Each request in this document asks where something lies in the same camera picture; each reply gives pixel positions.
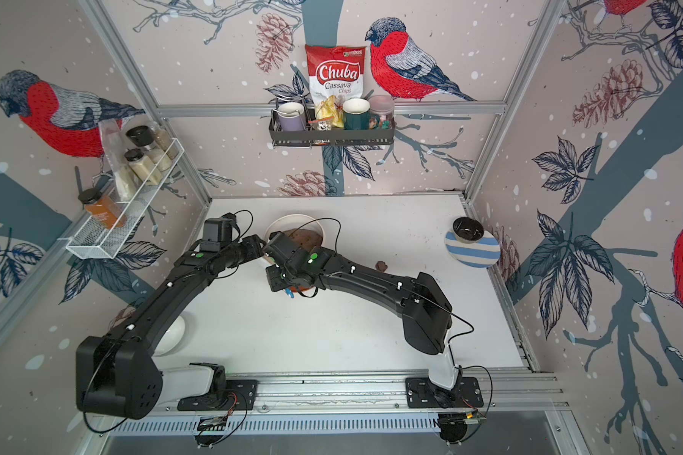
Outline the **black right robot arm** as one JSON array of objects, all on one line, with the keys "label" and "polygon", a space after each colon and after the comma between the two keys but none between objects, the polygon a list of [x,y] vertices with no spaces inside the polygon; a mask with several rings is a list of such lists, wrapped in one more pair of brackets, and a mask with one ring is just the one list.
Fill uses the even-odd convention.
[{"label": "black right robot arm", "polygon": [[401,318],[404,339],[430,356],[429,379],[440,389],[453,390],[458,373],[446,337],[453,326],[453,307],[433,276],[397,276],[350,261],[333,249],[306,250],[280,231],[271,235],[263,252],[273,260],[267,279],[273,292],[314,288],[345,292],[386,308]]}]

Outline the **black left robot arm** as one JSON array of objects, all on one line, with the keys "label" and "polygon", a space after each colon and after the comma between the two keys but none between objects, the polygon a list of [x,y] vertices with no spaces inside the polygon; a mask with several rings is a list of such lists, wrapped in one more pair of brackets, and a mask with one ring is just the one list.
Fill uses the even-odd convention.
[{"label": "black left robot arm", "polygon": [[153,360],[161,338],[220,272],[260,258],[264,244],[250,235],[216,251],[185,252],[126,322],[102,337],[87,337],[76,351],[78,410],[134,420],[148,415],[163,388],[162,373]]}]

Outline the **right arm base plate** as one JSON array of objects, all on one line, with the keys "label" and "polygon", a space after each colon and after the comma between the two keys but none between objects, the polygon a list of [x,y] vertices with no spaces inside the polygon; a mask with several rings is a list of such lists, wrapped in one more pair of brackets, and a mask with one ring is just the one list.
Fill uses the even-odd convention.
[{"label": "right arm base plate", "polygon": [[428,377],[408,377],[405,388],[410,409],[479,409],[485,406],[475,377],[459,377],[451,390],[434,385]]}]

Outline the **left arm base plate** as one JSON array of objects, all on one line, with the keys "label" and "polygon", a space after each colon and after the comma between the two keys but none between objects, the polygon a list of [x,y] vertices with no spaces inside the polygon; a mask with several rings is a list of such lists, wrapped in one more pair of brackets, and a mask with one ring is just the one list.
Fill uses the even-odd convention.
[{"label": "left arm base plate", "polygon": [[182,398],[179,411],[251,411],[259,382],[252,379],[227,380],[223,388],[212,386],[206,394]]}]

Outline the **cream ceramic flower pot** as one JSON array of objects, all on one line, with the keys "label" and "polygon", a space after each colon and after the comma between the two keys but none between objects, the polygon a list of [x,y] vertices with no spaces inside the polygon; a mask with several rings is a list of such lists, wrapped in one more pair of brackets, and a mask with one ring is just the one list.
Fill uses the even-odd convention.
[{"label": "cream ceramic flower pot", "polygon": [[317,246],[324,246],[326,233],[321,224],[313,217],[305,214],[288,214],[273,221],[264,234],[264,241],[269,242],[271,235],[280,231],[297,246],[307,251]]}]

